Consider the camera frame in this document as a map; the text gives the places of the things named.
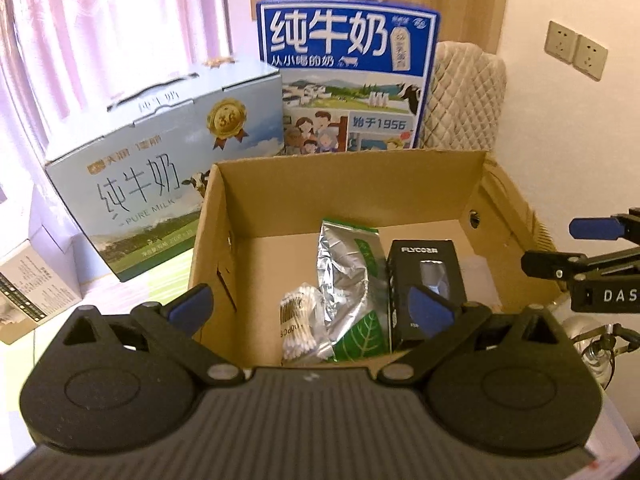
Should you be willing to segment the clear plastic bag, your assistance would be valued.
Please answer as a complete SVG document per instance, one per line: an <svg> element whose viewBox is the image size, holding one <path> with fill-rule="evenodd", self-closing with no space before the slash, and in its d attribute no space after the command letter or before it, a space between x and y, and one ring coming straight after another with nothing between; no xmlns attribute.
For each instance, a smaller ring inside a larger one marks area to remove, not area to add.
<svg viewBox="0 0 640 480"><path fill-rule="evenodd" d="M487 260L477 255L463 257L460 259L460 270L466 298L499 312L501 300Z"/></svg>

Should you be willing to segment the black Flyco shaver box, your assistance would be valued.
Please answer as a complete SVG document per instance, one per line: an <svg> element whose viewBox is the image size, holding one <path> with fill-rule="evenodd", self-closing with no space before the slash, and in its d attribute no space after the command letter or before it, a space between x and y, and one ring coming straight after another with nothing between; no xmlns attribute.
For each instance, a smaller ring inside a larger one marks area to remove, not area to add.
<svg viewBox="0 0 640 480"><path fill-rule="evenodd" d="M466 301L452 240L394 240L387 258L390 308L411 286L423 285L454 304Z"/></svg>

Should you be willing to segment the silver green foil pouch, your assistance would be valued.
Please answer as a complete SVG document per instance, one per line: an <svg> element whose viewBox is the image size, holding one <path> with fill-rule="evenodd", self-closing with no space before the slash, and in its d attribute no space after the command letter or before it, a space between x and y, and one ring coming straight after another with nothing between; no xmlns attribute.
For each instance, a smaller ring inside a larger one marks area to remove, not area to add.
<svg viewBox="0 0 640 480"><path fill-rule="evenodd" d="M390 353L390 292L378 230L324 219L317 275L334 361L355 362Z"/></svg>

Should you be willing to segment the cotton swab pack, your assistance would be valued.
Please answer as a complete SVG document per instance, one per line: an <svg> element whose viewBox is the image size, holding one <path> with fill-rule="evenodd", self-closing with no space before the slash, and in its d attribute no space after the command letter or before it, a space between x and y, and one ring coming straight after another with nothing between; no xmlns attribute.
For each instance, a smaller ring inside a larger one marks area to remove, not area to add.
<svg viewBox="0 0 640 480"><path fill-rule="evenodd" d="M326 342L323 298L314 286L303 284L287 292L279 304L283 364L321 361Z"/></svg>

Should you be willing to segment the white printed box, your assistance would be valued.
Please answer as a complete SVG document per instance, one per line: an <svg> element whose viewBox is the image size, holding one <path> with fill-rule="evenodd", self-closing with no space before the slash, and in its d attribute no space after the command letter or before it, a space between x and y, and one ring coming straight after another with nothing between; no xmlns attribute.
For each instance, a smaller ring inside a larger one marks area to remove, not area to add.
<svg viewBox="0 0 640 480"><path fill-rule="evenodd" d="M2 344L14 344L81 300L73 238L34 186L1 204Z"/></svg>

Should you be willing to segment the brown cardboard box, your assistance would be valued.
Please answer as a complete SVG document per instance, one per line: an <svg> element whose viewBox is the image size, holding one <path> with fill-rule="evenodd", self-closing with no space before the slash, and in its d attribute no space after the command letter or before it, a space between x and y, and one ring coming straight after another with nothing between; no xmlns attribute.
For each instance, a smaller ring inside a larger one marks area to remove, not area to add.
<svg viewBox="0 0 640 480"><path fill-rule="evenodd" d="M446 325L431 299L482 302L460 266L483 258L494 310L559 297L529 278L536 221L482 152L365 151L221 162L198 220L193 284L214 296L200 341L240 367L381 364Z"/></svg>

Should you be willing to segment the light blue milk carton box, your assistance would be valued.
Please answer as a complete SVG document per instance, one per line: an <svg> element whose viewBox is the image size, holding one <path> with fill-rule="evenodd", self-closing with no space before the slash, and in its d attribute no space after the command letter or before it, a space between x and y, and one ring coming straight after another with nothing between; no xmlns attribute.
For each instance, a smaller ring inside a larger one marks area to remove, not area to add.
<svg viewBox="0 0 640 480"><path fill-rule="evenodd" d="M119 281L192 248L209 171L278 154L280 72L236 58L63 120L46 174Z"/></svg>

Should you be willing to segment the white paper booklet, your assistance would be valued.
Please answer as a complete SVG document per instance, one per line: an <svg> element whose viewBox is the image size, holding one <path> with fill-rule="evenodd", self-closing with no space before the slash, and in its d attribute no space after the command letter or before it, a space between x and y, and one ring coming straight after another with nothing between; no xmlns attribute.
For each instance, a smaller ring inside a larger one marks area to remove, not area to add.
<svg viewBox="0 0 640 480"><path fill-rule="evenodd" d="M639 448L623 416L604 390L600 415L586 444L597 463L629 464L639 455Z"/></svg>

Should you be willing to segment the dark blue milk carton box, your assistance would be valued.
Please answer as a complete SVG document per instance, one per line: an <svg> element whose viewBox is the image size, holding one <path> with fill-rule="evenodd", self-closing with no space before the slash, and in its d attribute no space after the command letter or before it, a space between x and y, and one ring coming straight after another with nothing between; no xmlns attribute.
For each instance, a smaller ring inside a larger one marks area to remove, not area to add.
<svg viewBox="0 0 640 480"><path fill-rule="evenodd" d="M440 15L378 0L260 0L259 54L282 77L288 155L418 144Z"/></svg>

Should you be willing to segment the pink curtain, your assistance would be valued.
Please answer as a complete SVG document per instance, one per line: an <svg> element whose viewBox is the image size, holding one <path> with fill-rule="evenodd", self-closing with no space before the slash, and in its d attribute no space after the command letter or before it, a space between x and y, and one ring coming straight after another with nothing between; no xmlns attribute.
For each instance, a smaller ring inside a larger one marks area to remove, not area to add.
<svg viewBox="0 0 640 480"><path fill-rule="evenodd" d="M58 123L231 50L228 0L1 0L1 197L46 192Z"/></svg>

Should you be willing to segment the wall socket far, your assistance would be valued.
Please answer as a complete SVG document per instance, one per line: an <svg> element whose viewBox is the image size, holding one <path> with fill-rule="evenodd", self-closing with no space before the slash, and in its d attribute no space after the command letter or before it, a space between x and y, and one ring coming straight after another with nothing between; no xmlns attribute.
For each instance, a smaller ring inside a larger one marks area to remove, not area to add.
<svg viewBox="0 0 640 480"><path fill-rule="evenodd" d="M579 35L575 48L573 66L595 81L602 79L608 49L586 36Z"/></svg>

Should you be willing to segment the wall socket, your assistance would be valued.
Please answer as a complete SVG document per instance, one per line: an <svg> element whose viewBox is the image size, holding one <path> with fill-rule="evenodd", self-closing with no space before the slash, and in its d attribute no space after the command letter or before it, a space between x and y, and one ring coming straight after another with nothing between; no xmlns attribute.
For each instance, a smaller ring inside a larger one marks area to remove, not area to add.
<svg viewBox="0 0 640 480"><path fill-rule="evenodd" d="M547 30L544 52L557 60L570 64L573 61L578 35L573 29L550 21Z"/></svg>
<svg viewBox="0 0 640 480"><path fill-rule="evenodd" d="M573 66L595 81L602 79L608 49L586 36L579 35L575 48Z"/></svg>

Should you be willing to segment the wall socket near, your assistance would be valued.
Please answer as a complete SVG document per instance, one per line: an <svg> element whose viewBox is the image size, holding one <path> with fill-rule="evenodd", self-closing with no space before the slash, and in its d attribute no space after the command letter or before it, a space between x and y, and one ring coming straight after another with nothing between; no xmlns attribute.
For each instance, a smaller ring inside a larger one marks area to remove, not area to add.
<svg viewBox="0 0 640 480"><path fill-rule="evenodd" d="M578 35L573 29L550 21L547 30L544 52L557 60L570 64L573 61Z"/></svg>

